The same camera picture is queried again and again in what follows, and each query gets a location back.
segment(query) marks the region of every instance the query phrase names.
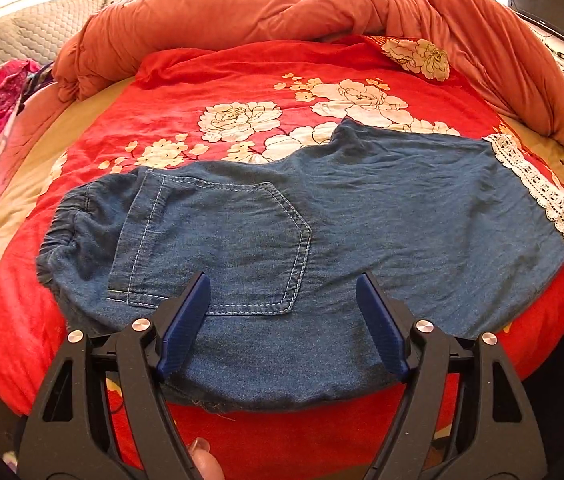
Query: peony print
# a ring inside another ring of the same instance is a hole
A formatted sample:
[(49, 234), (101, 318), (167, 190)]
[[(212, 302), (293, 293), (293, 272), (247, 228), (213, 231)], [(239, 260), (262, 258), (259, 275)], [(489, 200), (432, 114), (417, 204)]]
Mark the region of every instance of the peony print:
[(231, 103), (206, 107), (198, 126), (209, 142), (246, 140), (255, 132), (268, 132), (280, 126), (282, 111), (272, 101)]
[(156, 140), (151, 146), (144, 149), (142, 155), (136, 160), (135, 166), (149, 166), (162, 170), (167, 166), (177, 166), (184, 162), (184, 157), (180, 154), (187, 149), (188, 146), (184, 142), (173, 142), (166, 139)]
[(449, 76), (448, 56), (444, 50), (427, 40), (394, 40), (389, 38), (382, 46), (387, 57), (403, 69), (421, 73), (427, 79), (444, 81)]
[(345, 79), (339, 84), (318, 84), (312, 93), (329, 99), (312, 106), (316, 114), (324, 117), (348, 116), (363, 124), (384, 128), (393, 123), (410, 124), (413, 121), (411, 114), (403, 110), (408, 106), (404, 101), (373, 85)]
[(414, 119), (409, 124), (394, 124), (391, 126), (392, 130), (399, 130), (401, 132), (411, 132), (414, 134), (445, 134), (460, 136), (454, 128), (450, 128), (446, 123), (435, 121), (433, 124), (425, 121), (424, 119)]
[(226, 157), (223, 157), (222, 160), (244, 162), (246, 164), (265, 164), (270, 162), (261, 153), (254, 152), (252, 146), (255, 146), (255, 142), (251, 140), (234, 144), (227, 150)]
[(288, 135), (269, 137), (264, 141), (266, 149), (262, 157), (266, 160), (280, 160), (305, 146), (325, 144), (329, 142), (337, 126), (338, 124), (333, 122), (318, 124), (314, 127), (300, 126)]

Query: black clamp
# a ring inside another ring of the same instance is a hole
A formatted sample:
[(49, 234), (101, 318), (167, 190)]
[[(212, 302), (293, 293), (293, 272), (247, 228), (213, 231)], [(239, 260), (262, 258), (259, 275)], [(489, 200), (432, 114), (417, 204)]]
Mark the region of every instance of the black clamp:
[[(408, 384), (364, 480), (540, 480), (544, 448), (524, 389), (497, 338), (447, 336), (390, 300), (368, 272), (356, 297), (382, 362)], [(20, 449), (22, 480), (201, 480), (160, 383), (180, 370), (210, 301), (198, 273), (178, 298), (119, 333), (68, 335), (40, 388)], [(105, 373), (117, 371), (144, 470), (124, 464), (109, 416)], [(424, 470), (448, 373), (461, 376), (450, 445)]]

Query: denim shorts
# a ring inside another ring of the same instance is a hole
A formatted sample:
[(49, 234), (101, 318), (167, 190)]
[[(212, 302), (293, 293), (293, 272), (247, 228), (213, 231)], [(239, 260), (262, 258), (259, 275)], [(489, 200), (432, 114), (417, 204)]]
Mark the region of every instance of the denim shorts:
[(449, 334), (498, 330), (564, 263), (564, 239), (486, 140), (345, 120), (270, 164), (140, 167), (71, 190), (38, 257), (69, 327), (150, 317), (205, 272), (211, 307), (168, 400), (292, 410), (379, 390), (356, 305), (372, 270)]

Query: floral pattern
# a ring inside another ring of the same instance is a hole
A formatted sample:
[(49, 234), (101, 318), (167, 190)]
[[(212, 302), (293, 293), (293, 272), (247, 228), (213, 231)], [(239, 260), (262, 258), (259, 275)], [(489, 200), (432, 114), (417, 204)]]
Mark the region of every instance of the floral pattern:
[(331, 134), (338, 123), (322, 123), (314, 126), (300, 126), (288, 135), (276, 135), (264, 141), (266, 149), (262, 157), (266, 160), (280, 160), (305, 146), (318, 146), (331, 140)]
[(394, 124), (391, 128), (392, 130), (411, 132), (413, 134), (444, 134), (456, 137), (460, 136), (460, 132), (458, 132), (455, 128), (450, 128), (446, 123), (435, 121), (431, 124), (424, 119), (414, 119), (409, 124)]
[(369, 126), (387, 128), (393, 123), (410, 124), (413, 117), (403, 110), (408, 105), (399, 97), (387, 95), (378, 87), (345, 79), (339, 84), (319, 84), (313, 95), (326, 97), (328, 102), (313, 105), (312, 110), (324, 117), (346, 116)]
[(317, 126), (300, 126), (289, 134), (275, 135), (264, 141), (264, 151), (255, 150), (255, 142), (248, 140), (231, 146), (222, 160), (246, 162), (248, 164), (265, 164), (280, 160), (305, 146), (318, 146), (331, 139), (331, 134), (338, 123), (328, 122)]
[(253, 151), (253, 146), (255, 146), (255, 142), (252, 142), (252, 140), (234, 144), (227, 150), (226, 157), (222, 160), (244, 162), (246, 164), (265, 164), (266, 162), (270, 162), (270, 160), (264, 158), (261, 153)]
[(144, 149), (144, 152), (134, 164), (162, 170), (167, 166), (177, 166), (184, 162), (184, 157), (180, 154), (186, 149), (188, 149), (188, 146), (184, 142), (173, 142), (166, 139), (156, 140), (151, 146)]
[(280, 126), (282, 110), (272, 101), (231, 103), (206, 107), (198, 126), (209, 142), (246, 140), (255, 132), (268, 132)]
[(520, 138), (516, 135), (516, 133), (508, 127), (507, 123), (500, 122), (498, 126), (493, 127), (493, 131), (497, 134), (505, 134), (511, 137), (515, 145), (518, 147), (518, 150), (524, 151), (522, 147), (522, 142), (520, 142)]
[(188, 144), (184, 143), (188, 134), (177, 134), (173, 140), (156, 140), (144, 148), (141, 155), (134, 155), (137, 148), (137, 141), (130, 142), (124, 150), (131, 154), (130, 157), (118, 156), (114, 160), (103, 160), (98, 168), (107, 170), (110, 173), (121, 173), (127, 166), (148, 166), (149, 168), (175, 168), (185, 160), (198, 160), (200, 155), (204, 155), (208, 149), (208, 144), (196, 144), (189, 149)]
[(382, 80), (380, 78), (378, 79), (367, 79), (366, 82), (369, 83), (370, 85), (373, 86), (377, 86), (378, 88), (381, 88), (382, 90), (389, 90), (389, 85), (387, 85), (386, 83), (382, 83)]
[(311, 92), (296, 92), (296, 101), (310, 103), (311, 101), (315, 101), (315, 96)]
[(53, 181), (62, 175), (62, 166), (66, 162), (66, 152), (64, 152), (58, 159), (54, 162), (53, 166), (51, 167), (51, 173), (44, 181), (42, 185), (42, 191), (40, 191), (40, 195), (44, 195), (48, 191), (48, 188), (51, 187)]
[(449, 77), (446, 52), (430, 41), (389, 38), (383, 44), (382, 50), (387, 57), (409, 72), (421, 73), (427, 79), (437, 81), (445, 81)]

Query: red bedspread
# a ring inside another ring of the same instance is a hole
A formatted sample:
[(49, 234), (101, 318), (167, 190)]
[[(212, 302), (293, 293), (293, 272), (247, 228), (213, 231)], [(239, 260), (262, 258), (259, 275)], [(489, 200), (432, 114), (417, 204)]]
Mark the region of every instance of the red bedspread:
[(495, 111), (564, 145), (564, 77), (531, 29), (494, 0), (121, 0), (67, 41), (53, 74), (60, 99), (85, 99), (168, 48), (347, 34), (432, 41)]
[[(380, 49), (386, 41), (270, 41), (220, 52), (179, 49), (147, 56), (136, 82), (60, 160), (56, 180), (0, 262), (2, 399), (27, 413), (66, 335), (51, 293), (37, 282), (34, 258), (54, 209), (72, 187), (140, 164), (174, 168), (194, 160), (276, 160), (302, 146), (328, 142), (324, 125), (345, 116), (406, 132), (475, 139), (507, 131), (467, 81), (448, 68), (443, 52), (430, 44), (403, 43), (406, 50), (422, 47), (437, 56), (433, 63), (424, 54), (412, 55), (411, 66), (403, 69)], [(541, 160), (524, 156), (554, 178)], [(563, 333), (564, 267), (498, 335), (519, 373), (527, 376)], [(455, 387), (451, 378), (449, 391)], [(228, 479), (302, 480), (369, 462), (401, 392), (390, 388), (285, 414), (220, 416), (175, 405), (171, 412), (186, 441), (195, 436), (211, 441)], [(117, 408), (120, 397), (110, 396)], [(440, 424), (449, 422), (452, 409), (447, 398)], [(124, 457), (137, 462), (123, 409), (114, 421)]]

